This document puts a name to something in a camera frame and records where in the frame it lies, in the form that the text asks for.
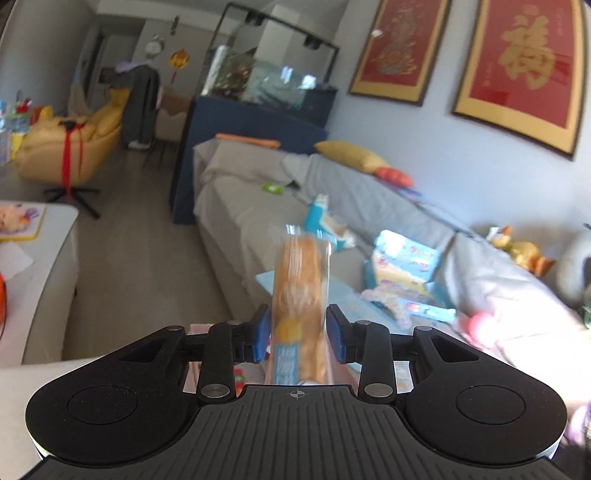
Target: metal screw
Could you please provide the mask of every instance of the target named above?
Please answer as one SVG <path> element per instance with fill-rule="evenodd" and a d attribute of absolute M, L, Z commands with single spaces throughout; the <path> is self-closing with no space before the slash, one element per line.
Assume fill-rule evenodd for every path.
<path fill-rule="evenodd" d="M 201 389 L 201 395 L 207 398 L 223 398 L 230 393 L 230 388 L 220 383 L 205 385 Z"/>
<path fill-rule="evenodd" d="M 394 393 L 394 389 L 385 383 L 371 383 L 363 391 L 373 398 L 386 398 Z"/>

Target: toy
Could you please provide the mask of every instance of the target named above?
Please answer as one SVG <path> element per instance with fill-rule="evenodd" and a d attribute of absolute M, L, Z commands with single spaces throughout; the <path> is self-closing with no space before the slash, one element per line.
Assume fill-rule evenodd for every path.
<path fill-rule="evenodd" d="M 397 187 L 409 189 L 414 186 L 414 180 L 403 171 L 397 170 L 396 168 L 377 168 L 374 172 L 374 176 L 380 180 L 396 185 Z"/>
<path fill-rule="evenodd" d="M 27 211 L 15 205 L 0 207 L 0 232 L 22 232 L 31 223 Z"/>
<path fill-rule="evenodd" d="M 275 185 L 274 183 L 265 183 L 262 186 L 262 191 L 272 193 L 273 195 L 283 195 L 285 193 L 285 188 L 280 185 Z"/>
<path fill-rule="evenodd" d="M 490 313 L 477 313 L 468 320 L 466 333 L 483 347 L 493 348 L 497 337 L 496 320 Z"/>
<path fill-rule="evenodd" d="M 556 260 L 550 260 L 542 255 L 542 250 L 532 242 L 512 242 L 511 233 L 513 228 L 506 226 L 499 229 L 491 229 L 487 240 L 499 250 L 507 252 L 513 262 L 524 268 L 538 278 L 546 275 L 556 263 Z"/>
<path fill-rule="evenodd" d="M 304 230 L 329 241 L 337 252 L 345 248 L 355 248 L 356 239 L 346 225 L 341 225 L 329 213 L 328 195 L 318 195 L 308 210 Z"/>

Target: plastic bag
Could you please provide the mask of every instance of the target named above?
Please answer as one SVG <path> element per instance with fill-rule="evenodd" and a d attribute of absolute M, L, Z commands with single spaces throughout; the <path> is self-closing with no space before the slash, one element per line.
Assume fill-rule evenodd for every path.
<path fill-rule="evenodd" d="M 330 243 L 290 235 L 280 251 L 273 289 L 271 359 L 267 384 L 331 384 L 326 336 Z"/>

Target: yellow armchair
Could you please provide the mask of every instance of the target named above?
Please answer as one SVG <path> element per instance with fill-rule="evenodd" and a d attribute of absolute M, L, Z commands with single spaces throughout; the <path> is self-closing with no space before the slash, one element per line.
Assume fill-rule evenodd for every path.
<path fill-rule="evenodd" d="M 92 208 L 81 193 L 99 193 L 96 189 L 86 189 L 85 185 L 96 171 L 117 148 L 121 137 L 121 119 L 129 90 L 111 90 L 112 102 L 96 112 L 90 119 L 78 118 L 80 130 L 71 134 L 70 149 L 70 187 L 72 197 L 80 203 L 95 219 L 100 214 Z M 26 179 L 60 185 L 58 188 L 45 190 L 53 194 L 48 199 L 53 203 L 67 194 L 62 183 L 64 144 L 66 129 L 61 122 L 66 118 L 52 118 L 40 121 L 31 128 L 22 142 L 14 163 L 18 174 Z M 82 142 L 82 162 L 80 155 Z"/>

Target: gold frame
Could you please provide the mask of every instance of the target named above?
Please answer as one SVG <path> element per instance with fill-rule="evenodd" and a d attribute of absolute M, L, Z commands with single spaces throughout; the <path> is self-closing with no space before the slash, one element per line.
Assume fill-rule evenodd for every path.
<path fill-rule="evenodd" d="M 427 89 L 431 80 L 431 74 L 433 73 L 433 68 L 435 66 L 435 59 L 439 53 L 439 47 L 441 46 L 441 39 L 447 25 L 447 18 L 449 16 L 452 0 L 441 0 L 439 12 L 437 13 L 436 27 L 431 34 L 425 55 L 425 61 L 421 67 L 421 73 L 416 86 L 362 82 L 361 76 L 374 43 L 374 38 L 371 36 L 371 32 L 377 29 L 380 25 L 386 6 L 390 1 L 392 0 L 382 0 L 380 4 L 374 19 L 374 23 L 372 24 L 372 28 L 369 32 L 367 42 L 365 43 L 363 55 L 361 55 L 361 58 L 359 59 L 355 76 L 353 77 L 353 81 L 349 88 L 349 93 L 352 95 L 363 95 L 385 98 L 389 100 L 397 100 L 400 102 L 413 103 L 415 105 L 421 106 L 425 100 Z"/>
<path fill-rule="evenodd" d="M 494 0 L 480 0 L 472 48 L 453 113 L 508 130 L 572 159 L 579 139 L 586 96 L 587 31 L 583 1 L 571 0 L 573 4 L 574 63 L 573 86 L 566 128 L 528 113 L 469 97 L 482 54 L 486 21 L 492 1 Z"/>

